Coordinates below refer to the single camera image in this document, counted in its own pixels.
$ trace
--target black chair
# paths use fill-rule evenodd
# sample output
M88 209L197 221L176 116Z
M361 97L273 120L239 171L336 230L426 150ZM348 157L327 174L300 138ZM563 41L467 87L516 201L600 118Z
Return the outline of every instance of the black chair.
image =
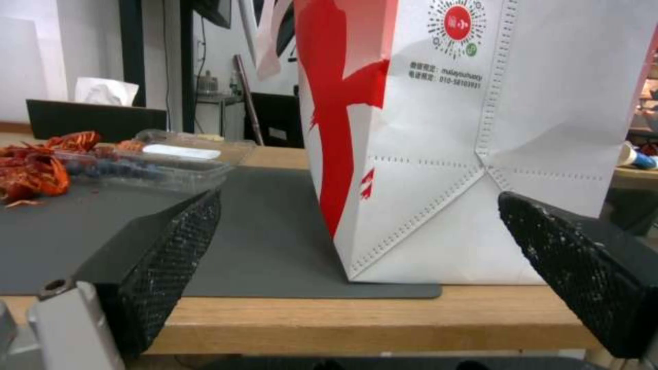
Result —
M251 93L251 98L265 145L304 148L297 96ZM255 140L249 115L245 116L245 139Z

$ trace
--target clear plastic clamshell box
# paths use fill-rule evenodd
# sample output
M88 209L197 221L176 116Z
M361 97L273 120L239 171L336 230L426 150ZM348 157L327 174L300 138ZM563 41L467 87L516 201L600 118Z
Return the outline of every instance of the clear plastic clamshell box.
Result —
M195 194L220 186L253 142L208 140L192 134L144 130L137 151L100 147L89 153L56 152L73 181L100 181Z

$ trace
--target wooden table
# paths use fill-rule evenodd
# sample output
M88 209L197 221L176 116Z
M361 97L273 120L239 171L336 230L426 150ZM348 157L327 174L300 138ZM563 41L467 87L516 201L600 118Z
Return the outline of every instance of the wooden table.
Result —
M24 140L0 135L0 145ZM299 149L245 165L308 167ZM0 297L24 322L33 297ZM437 300L183 298L149 354L376 354L600 345L546 286L446 286Z

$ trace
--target gray mat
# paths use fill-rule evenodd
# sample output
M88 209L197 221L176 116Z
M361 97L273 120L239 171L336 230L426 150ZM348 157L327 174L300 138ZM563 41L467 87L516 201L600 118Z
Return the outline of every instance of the gray mat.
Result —
M130 219L185 195L75 184L41 207L0 210L0 295L32 295L70 275ZM222 218L185 296L433 298L436 284L348 283L308 171L239 167Z

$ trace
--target white paper bag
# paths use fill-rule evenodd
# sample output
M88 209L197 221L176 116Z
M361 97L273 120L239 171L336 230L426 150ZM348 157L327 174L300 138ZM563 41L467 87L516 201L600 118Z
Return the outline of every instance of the white paper bag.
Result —
M350 280L541 282L502 190L597 216L656 0L295 0L301 116Z

